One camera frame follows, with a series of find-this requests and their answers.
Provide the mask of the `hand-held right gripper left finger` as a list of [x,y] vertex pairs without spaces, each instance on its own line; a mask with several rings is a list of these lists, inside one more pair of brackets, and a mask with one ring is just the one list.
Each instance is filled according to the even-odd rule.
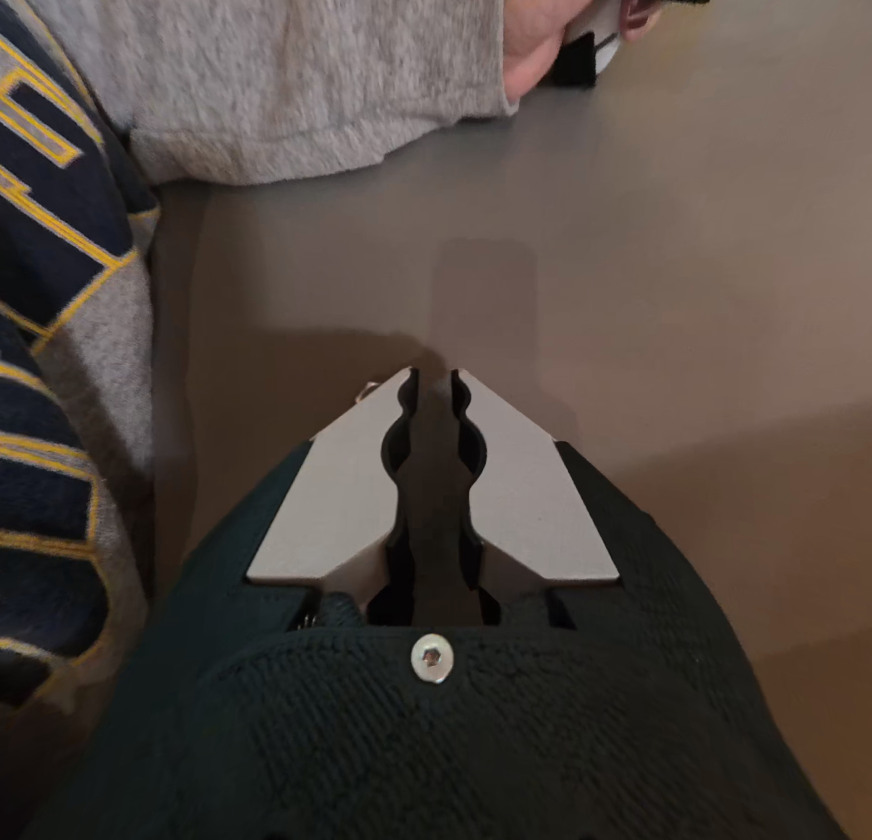
[[415,562],[398,472],[419,388],[419,370],[403,368],[311,439],[250,583],[342,593],[373,625],[411,624]]

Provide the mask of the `person's left hand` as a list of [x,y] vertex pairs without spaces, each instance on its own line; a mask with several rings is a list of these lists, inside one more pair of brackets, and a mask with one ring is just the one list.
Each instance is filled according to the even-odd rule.
[[585,36],[593,39],[593,73],[600,74],[623,42],[653,28],[663,8],[663,0],[505,0],[507,100],[516,104],[551,70],[562,48]]

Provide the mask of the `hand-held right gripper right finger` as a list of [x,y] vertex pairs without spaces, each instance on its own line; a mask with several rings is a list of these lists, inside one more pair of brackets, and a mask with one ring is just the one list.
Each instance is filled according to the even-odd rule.
[[483,623],[529,595],[618,583],[560,442],[464,369],[452,371],[451,403],[470,476],[461,574]]

